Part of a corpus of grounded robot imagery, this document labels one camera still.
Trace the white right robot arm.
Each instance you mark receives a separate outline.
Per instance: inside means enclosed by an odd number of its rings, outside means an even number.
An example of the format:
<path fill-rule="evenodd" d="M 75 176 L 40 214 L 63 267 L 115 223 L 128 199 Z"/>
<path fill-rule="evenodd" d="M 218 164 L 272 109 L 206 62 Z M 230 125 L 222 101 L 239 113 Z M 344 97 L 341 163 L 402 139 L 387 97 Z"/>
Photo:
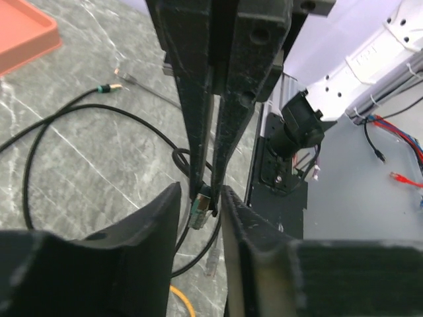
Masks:
<path fill-rule="evenodd" d="M 220 97 L 209 209 L 216 210 L 227 165 L 257 102 L 276 84 L 283 54 L 308 15 L 327 16 L 334 1 L 148 1 L 176 82 L 190 147 L 189 196 L 202 187 L 213 98 Z M 422 2 L 401 1 L 381 26 L 322 79 L 283 107 L 272 152 L 282 158 L 318 145 L 362 97 L 422 52 Z"/>

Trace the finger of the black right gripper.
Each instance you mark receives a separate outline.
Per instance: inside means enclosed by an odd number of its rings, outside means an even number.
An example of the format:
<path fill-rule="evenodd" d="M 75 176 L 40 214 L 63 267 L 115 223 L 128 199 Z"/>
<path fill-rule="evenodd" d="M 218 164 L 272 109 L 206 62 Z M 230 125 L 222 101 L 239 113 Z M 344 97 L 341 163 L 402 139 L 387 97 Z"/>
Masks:
<path fill-rule="evenodd" d="M 148 1 L 178 89 L 190 147 L 189 195 L 200 191 L 213 112 L 209 65 L 211 1 Z"/>
<path fill-rule="evenodd" d="M 216 209 L 229 159 L 291 26 L 293 1 L 239 1 L 226 84 L 215 132 L 211 206 Z"/>

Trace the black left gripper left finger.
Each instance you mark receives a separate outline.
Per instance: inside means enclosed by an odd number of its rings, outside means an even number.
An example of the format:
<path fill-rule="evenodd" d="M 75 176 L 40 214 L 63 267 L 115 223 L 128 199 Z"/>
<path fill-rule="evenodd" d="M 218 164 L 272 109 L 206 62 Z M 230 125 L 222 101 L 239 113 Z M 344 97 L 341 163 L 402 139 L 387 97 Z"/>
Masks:
<path fill-rule="evenodd" d="M 180 215 L 173 183 L 82 240 L 1 232 L 2 316 L 164 316 Z"/>

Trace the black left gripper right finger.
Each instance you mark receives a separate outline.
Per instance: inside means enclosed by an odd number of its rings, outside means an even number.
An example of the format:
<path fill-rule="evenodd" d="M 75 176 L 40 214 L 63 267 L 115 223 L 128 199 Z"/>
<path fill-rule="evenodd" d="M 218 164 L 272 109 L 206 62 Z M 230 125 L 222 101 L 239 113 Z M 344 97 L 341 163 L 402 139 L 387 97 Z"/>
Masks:
<path fill-rule="evenodd" d="M 226 316 L 421 316 L 422 243 L 300 240 L 221 191 Z"/>

